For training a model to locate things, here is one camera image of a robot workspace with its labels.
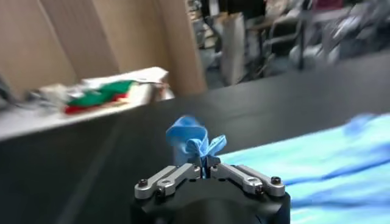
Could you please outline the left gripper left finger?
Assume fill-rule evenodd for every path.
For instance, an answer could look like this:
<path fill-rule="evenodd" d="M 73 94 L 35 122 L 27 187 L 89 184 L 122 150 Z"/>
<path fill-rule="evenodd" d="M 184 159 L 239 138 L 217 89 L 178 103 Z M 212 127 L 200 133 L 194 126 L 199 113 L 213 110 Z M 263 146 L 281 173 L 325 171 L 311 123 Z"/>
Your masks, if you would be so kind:
<path fill-rule="evenodd" d="M 141 179 L 134 187 L 136 199 L 145 200 L 151 198 L 157 191 L 169 196 L 175 193 L 176 187 L 183 181 L 200 178 L 201 168 L 194 164 L 185 163 L 179 167 L 166 166 L 148 179 Z"/>

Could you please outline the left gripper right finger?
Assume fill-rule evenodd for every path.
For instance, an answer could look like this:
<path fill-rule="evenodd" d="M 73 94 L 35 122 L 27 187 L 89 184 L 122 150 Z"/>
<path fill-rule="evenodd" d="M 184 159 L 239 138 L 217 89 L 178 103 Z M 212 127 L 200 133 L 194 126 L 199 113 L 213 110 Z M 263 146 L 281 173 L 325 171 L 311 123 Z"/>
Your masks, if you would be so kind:
<path fill-rule="evenodd" d="M 280 177 L 269 177 L 245 165 L 233 166 L 217 163 L 210 167 L 212 178 L 225 178 L 238 184 L 241 189 L 252 195 L 266 193 L 272 197 L 284 197 L 285 185 Z"/>

